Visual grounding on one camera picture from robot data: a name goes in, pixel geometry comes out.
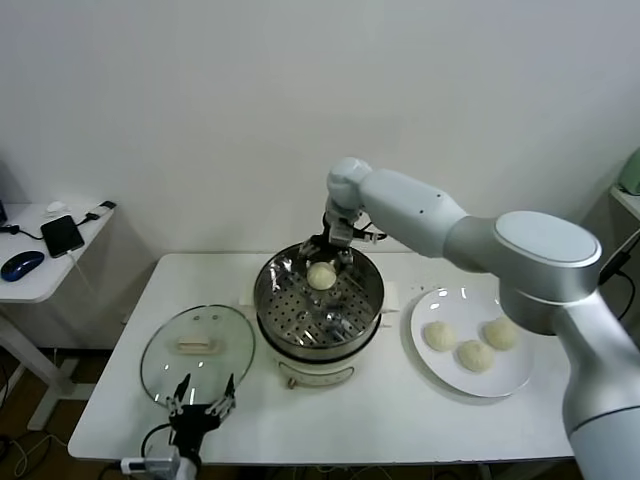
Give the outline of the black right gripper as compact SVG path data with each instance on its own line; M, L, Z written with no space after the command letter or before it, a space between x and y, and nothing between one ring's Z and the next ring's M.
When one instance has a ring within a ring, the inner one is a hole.
M362 213L358 210L326 210L323 218L323 231L315 238L309 238L300 244L298 255L301 258L318 256L323 248L340 250L338 252L339 270L348 270L353 266L353 250L349 248L356 238L355 223Z

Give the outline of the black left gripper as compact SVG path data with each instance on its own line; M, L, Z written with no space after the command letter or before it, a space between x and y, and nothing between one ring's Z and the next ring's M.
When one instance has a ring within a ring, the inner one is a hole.
M236 407L234 374L229 376L224 395L211 405L183 406L190 380L191 374L187 373L173 395L166 397L169 423L174 431L172 444L180 453L198 453L204 437L220 427L220 417L227 417Z

